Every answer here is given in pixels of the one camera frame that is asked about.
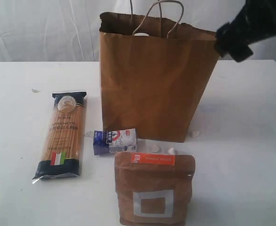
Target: white tabletop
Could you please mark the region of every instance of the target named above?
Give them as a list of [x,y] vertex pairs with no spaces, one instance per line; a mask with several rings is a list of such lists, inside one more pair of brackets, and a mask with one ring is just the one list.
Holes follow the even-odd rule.
[[[0,63],[0,226],[119,225],[114,157],[85,137],[82,176],[32,185],[53,91],[84,89],[86,131],[102,129],[99,63]],[[219,61],[185,143],[196,159],[187,225],[276,225],[276,63]]]

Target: brown pouch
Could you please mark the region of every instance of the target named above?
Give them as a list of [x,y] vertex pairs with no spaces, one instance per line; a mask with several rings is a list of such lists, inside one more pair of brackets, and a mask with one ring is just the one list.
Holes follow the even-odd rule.
[[[155,155],[149,163],[133,161],[144,153],[117,153],[115,181],[120,222],[130,226],[184,225],[192,197],[195,159],[191,155]],[[173,164],[154,164],[153,159],[173,158]]]
[[183,142],[219,58],[215,33],[147,15],[100,15],[103,130]]

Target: white backdrop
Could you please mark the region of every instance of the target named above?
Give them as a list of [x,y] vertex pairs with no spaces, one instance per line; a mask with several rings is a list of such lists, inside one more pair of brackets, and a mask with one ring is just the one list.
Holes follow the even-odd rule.
[[[155,0],[133,0],[144,15]],[[181,0],[182,22],[216,31],[235,18],[245,0]],[[97,61],[99,15],[130,13],[129,0],[0,0],[0,61]],[[180,7],[162,4],[176,20]],[[154,8],[152,16],[158,16]],[[252,45],[253,59],[276,60],[276,38]]]

